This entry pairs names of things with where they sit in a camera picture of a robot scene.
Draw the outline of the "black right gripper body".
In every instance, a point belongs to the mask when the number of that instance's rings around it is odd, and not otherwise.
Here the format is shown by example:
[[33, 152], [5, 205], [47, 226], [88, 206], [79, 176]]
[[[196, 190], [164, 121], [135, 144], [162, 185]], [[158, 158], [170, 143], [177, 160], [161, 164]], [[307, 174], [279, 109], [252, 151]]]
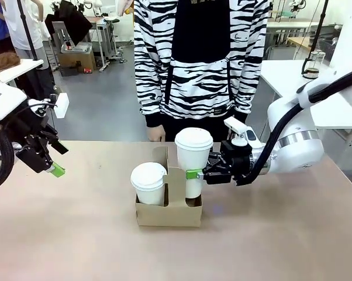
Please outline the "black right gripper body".
[[229, 183], [233, 179], [238, 186], [250, 184], [248, 175], [251, 171], [252, 147], [247, 144], [245, 146], [236, 146], [231, 140], [224, 140], [220, 144], [220, 154], [226, 162], [226, 168], [223, 172], [224, 177], [222, 183]]

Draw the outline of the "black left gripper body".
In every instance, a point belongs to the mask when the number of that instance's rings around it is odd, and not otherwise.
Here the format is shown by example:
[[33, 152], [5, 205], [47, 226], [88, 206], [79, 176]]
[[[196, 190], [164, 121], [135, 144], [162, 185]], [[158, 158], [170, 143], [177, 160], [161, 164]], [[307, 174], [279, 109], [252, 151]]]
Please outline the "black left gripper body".
[[56, 129], [49, 124], [47, 115], [39, 117], [31, 109], [24, 109], [6, 117], [3, 126], [10, 140], [23, 148], [33, 149], [37, 154], [48, 154], [48, 145], [59, 154], [68, 152], [60, 142]]

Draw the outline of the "white paper cup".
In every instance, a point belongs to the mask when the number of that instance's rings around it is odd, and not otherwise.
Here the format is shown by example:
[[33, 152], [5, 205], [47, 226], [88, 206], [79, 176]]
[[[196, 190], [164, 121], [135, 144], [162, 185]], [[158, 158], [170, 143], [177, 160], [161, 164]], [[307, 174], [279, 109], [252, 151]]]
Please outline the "white paper cup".
[[149, 186], [133, 185], [140, 203], [148, 205], [163, 205], [165, 184], [163, 182]]
[[[202, 170], [206, 167], [210, 147], [203, 150], [187, 150], [177, 146], [178, 166], [184, 170]], [[197, 198], [201, 195], [203, 181], [200, 179], [186, 180], [186, 198]]]

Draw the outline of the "glass french press with coffee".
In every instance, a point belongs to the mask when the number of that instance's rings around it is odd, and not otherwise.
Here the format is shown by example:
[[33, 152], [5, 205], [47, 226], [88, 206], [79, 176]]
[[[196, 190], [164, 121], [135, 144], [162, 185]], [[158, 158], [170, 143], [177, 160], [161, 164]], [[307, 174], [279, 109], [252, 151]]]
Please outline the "glass french press with coffee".
[[326, 53], [321, 50], [314, 50], [305, 59], [302, 66], [302, 77], [310, 80], [318, 78]]

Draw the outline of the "person's right forearm striped sleeve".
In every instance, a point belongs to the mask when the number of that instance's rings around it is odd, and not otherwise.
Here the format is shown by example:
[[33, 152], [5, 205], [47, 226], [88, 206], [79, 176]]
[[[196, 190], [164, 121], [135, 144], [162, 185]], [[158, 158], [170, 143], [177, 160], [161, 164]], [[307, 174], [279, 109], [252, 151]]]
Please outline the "person's right forearm striped sleeve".
[[156, 66], [150, 58], [135, 56], [134, 73], [140, 112], [144, 115], [148, 128], [158, 127], [161, 125], [162, 93]]

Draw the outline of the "person's left forearm striped sleeve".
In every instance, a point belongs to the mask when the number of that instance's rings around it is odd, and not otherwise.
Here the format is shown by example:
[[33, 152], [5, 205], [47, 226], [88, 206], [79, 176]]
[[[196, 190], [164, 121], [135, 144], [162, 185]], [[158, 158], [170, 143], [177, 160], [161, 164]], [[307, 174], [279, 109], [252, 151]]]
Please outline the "person's left forearm striped sleeve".
[[260, 79], [262, 60], [262, 57], [248, 56], [230, 71], [234, 96], [234, 117], [242, 123], [246, 122], [251, 112], [252, 101]]

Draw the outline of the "white plastic cup lid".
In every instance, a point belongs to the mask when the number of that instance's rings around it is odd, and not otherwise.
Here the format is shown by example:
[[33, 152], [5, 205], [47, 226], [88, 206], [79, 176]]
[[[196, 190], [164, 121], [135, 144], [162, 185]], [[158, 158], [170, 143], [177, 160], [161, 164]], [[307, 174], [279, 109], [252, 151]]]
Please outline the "white plastic cup lid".
[[157, 162], [146, 162], [133, 169], [130, 181], [138, 190], [157, 190], [164, 185], [165, 175], [167, 175], [167, 170], [164, 166]]
[[176, 134], [175, 144], [188, 151], [209, 150], [213, 146], [213, 137], [205, 129], [190, 127]]

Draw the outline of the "brown cardboard cup carrier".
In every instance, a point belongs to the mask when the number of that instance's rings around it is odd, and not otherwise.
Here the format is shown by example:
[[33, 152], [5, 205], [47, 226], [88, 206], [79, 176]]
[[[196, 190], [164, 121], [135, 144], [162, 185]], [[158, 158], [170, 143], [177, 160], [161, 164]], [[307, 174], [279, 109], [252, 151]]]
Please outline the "brown cardboard cup carrier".
[[148, 205], [139, 202], [136, 194], [136, 215], [139, 226], [148, 227], [199, 227], [202, 216], [202, 199], [186, 198], [186, 173], [168, 163], [168, 148], [160, 146], [152, 151], [152, 161], [165, 167], [167, 175], [164, 204]]

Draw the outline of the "person's right hand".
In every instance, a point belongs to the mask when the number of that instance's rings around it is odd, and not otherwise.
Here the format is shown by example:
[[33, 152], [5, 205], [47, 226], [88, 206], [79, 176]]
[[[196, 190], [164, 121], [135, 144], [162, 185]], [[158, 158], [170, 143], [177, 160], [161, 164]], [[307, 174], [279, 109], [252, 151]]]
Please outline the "person's right hand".
[[147, 127], [147, 135], [150, 142], [165, 142], [165, 130], [162, 125]]

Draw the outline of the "small white table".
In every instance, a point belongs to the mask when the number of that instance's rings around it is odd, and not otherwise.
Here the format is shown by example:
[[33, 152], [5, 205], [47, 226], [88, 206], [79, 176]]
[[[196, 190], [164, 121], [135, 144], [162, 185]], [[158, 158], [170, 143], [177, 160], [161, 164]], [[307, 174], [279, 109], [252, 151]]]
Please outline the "small white table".
[[19, 76], [26, 74], [30, 70], [36, 69], [43, 64], [43, 60], [21, 59], [20, 64], [6, 70], [0, 71], [0, 81], [14, 85], [14, 80]]

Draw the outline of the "brown furry cloth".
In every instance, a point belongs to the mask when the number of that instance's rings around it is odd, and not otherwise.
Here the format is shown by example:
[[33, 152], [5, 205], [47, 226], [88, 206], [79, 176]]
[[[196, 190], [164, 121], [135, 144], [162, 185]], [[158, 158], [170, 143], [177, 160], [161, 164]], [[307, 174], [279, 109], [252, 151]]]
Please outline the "brown furry cloth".
[[20, 58], [14, 52], [0, 54], [0, 71], [20, 65]]

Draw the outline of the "cardboard box on floor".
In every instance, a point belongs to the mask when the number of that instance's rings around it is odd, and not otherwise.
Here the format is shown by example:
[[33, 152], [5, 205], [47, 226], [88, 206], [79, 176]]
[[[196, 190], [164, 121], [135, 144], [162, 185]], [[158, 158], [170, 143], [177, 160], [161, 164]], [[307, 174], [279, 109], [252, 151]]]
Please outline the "cardboard box on floor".
[[79, 73], [91, 74], [96, 70], [96, 61], [92, 51], [59, 53], [57, 58], [62, 76], [75, 76]]

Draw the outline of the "black stand pole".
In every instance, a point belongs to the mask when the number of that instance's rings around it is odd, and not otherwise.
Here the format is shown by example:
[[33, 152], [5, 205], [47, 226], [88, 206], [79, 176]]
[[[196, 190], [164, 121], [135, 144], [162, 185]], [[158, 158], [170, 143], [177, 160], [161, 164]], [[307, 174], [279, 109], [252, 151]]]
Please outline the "black stand pole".
[[37, 33], [37, 25], [35, 24], [34, 17], [32, 16], [32, 11], [28, 11], [27, 4], [25, 0], [16, 0], [20, 19], [25, 31], [27, 42], [29, 44], [30, 52], [33, 60], [38, 60], [38, 55], [36, 50], [39, 48], [40, 36]]
[[322, 30], [322, 26], [323, 26], [323, 22], [326, 16], [326, 10], [327, 10], [327, 6], [328, 6], [329, 0], [325, 0], [324, 5], [323, 5], [323, 9], [322, 9], [322, 13], [320, 14], [320, 20], [318, 23], [318, 27], [316, 29], [316, 33], [310, 48], [310, 53], [314, 52], [316, 50], [316, 46], [319, 40], [319, 36]]

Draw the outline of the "large white table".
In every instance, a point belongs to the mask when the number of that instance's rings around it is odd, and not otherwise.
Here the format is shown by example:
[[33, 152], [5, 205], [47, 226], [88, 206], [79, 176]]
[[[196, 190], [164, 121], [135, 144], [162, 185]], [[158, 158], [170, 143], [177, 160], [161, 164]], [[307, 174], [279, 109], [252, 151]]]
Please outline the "large white table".
[[[302, 60], [265, 60], [261, 77], [280, 96], [288, 96], [307, 82], [301, 76]], [[352, 106], [340, 94], [310, 108], [315, 126], [320, 129], [352, 129]]]

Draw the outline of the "bystander in white shirt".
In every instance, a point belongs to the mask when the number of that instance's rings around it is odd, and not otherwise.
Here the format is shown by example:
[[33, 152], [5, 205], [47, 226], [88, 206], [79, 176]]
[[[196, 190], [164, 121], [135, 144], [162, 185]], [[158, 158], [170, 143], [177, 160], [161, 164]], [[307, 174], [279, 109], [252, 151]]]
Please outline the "bystander in white shirt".
[[30, 81], [39, 85], [45, 92], [52, 92], [53, 75], [50, 72], [41, 30], [44, 19], [42, 0], [1, 0], [1, 6], [17, 55], [22, 59], [43, 61], [43, 64], [29, 75]]

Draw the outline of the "zebra striped hoodie torso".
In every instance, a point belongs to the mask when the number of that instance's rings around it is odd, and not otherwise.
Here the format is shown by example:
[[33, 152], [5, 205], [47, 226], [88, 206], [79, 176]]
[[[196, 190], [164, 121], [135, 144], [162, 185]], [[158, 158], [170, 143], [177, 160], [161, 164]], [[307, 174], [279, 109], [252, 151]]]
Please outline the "zebra striped hoodie torso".
[[156, 66], [165, 142], [189, 127], [228, 138], [230, 71], [263, 58], [269, 9], [269, 0], [134, 0], [134, 56]]

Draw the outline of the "black hanging garment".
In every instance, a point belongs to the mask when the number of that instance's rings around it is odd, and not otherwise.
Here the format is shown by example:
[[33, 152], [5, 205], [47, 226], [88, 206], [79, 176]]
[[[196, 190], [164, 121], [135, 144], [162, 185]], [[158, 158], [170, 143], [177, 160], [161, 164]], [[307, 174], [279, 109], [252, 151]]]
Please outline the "black hanging garment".
[[54, 14], [48, 14], [44, 20], [49, 34], [54, 34], [53, 22], [64, 22], [67, 32], [75, 45], [83, 41], [92, 28], [90, 21], [77, 10], [71, 2], [61, 0], [59, 8]]

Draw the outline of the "wooden top background table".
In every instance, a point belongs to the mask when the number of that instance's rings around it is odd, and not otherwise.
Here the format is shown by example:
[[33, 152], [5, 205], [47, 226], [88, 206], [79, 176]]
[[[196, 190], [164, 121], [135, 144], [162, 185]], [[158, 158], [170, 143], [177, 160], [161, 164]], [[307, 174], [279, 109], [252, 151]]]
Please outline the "wooden top background table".
[[294, 56], [307, 56], [312, 48], [312, 41], [310, 41], [310, 37], [288, 37], [287, 43], [291, 46], [295, 46]]

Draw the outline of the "white background desk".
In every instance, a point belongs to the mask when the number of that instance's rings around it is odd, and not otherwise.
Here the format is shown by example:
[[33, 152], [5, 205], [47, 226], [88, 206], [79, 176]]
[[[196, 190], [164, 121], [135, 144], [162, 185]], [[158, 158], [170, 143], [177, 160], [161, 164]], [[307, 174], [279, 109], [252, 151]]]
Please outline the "white background desk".
[[306, 19], [269, 19], [265, 37], [264, 60], [290, 60], [296, 52], [290, 37], [308, 34], [310, 21]]

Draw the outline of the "black plastic crate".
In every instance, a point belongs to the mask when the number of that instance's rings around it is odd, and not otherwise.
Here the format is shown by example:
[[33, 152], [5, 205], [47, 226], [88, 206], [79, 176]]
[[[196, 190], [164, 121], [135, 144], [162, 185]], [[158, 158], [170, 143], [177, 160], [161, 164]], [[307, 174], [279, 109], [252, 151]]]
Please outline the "black plastic crate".
[[332, 39], [321, 38], [318, 40], [318, 48], [325, 53], [325, 59], [327, 61], [332, 59], [338, 40], [338, 37]]

